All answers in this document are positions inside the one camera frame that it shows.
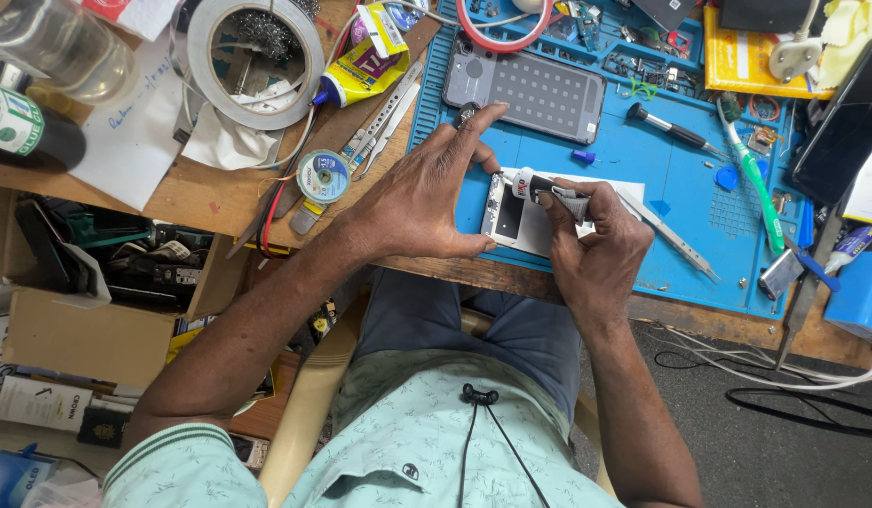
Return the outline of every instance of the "blue shorts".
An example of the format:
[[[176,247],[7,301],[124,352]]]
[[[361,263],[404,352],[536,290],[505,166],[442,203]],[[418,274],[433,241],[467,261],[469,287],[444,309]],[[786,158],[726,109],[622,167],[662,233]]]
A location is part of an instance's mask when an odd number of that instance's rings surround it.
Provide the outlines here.
[[[457,283],[381,269],[355,358],[385,350],[485,354],[539,383],[573,422],[581,340],[568,307],[494,290],[480,292],[469,307],[495,318],[482,339],[461,331]]]

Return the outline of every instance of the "toothbrush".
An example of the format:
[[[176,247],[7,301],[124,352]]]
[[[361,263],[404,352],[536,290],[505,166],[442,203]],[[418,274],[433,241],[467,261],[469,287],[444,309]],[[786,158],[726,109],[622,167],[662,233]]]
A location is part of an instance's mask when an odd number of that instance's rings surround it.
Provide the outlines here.
[[[734,152],[737,154],[737,159],[740,162],[740,169],[746,175],[746,178],[756,187],[756,192],[759,194],[759,200],[762,202],[762,223],[766,226],[766,232],[769,234],[769,248],[776,255],[780,256],[784,253],[784,234],[781,232],[781,222],[777,217],[775,205],[772,204],[772,198],[769,190],[766,188],[766,183],[762,179],[762,174],[759,173],[759,166],[756,164],[756,158],[749,154],[749,149],[740,141],[737,136],[737,130],[732,122],[740,118],[740,107],[737,100],[730,95],[727,95],[728,102],[723,106],[721,97],[716,101],[718,106],[719,118],[724,125],[725,132],[728,133],[730,143],[734,147]]]

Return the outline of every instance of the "floor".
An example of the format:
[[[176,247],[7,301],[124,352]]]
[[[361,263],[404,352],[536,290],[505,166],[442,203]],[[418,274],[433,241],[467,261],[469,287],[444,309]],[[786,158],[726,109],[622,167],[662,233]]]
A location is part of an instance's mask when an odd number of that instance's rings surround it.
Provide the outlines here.
[[[637,345],[649,365],[674,422],[690,447],[699,471],[706,503],[711,507],[833,507],[872,506],[872,439],[847,436],[783,421],[741,409],[724,398],[732,388],[758,387],[752,381],[713,367],[667,369],[653,361],[675,348],[653,338],[672,340],[664,330],[634,323]],[[725,341],[710,341],[731,347]],[[660,362],[689,365],[664,354]],[[861,371],[841,365],[791,356],[789,362],[827,373],[854,375]],[[777,381],[788,381],[778,378]],[[581,355],[581,388],[595,394],[587,353]],[[872,383],[859,391],[872,395]],[[840,397],[872,409],[872,398]],[[795,398],[756,398],[759,403],[791,410],[808,418],[814,410]],[[871,427],[843,410],[826,410],[843,425]],[[595,477],[598,456],[578,430],[571,433],[581,469]]]

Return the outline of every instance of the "man's left hand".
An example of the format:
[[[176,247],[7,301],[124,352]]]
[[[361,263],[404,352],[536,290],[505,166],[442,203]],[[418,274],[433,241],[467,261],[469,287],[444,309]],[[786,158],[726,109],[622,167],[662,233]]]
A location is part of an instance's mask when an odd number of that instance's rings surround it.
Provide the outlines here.
[[[499,170],[496,154],[479,138],[507,108],[490,104],[457,131],[439,125],[330,227],[349,236],[352,249],[370,260],[395,255],[473,258],[496,248],[486,235],[458,232],[455,203],[464,173],[474,163],[488,174]]]

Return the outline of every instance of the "man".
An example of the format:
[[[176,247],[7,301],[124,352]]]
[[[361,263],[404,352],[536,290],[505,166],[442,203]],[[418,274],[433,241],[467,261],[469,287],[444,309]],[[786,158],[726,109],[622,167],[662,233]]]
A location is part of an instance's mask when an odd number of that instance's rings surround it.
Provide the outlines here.
[[[496,248],[458,233],[453,214],[465,170],[499,170],[479,136],[506,109],[487,106],[457,132],[439,126],[185,348],[135,408],[131,451],[104,481],[104,506],[266,506],[228,443],[233,413],[319,302],[364,263]],[[336,435],[283,506],[702,506],[690,452],[625,312],[653,233],[607,183],[559,183],[592,196],[596,227],[578,239],[561,202],[541,196],[568,309],[483,293],[474,305],[496,321],[477,340],[460,331],[457,286],[380,273],[332,407]],[[581,336],[618,501],[579,473],[567,447]]]

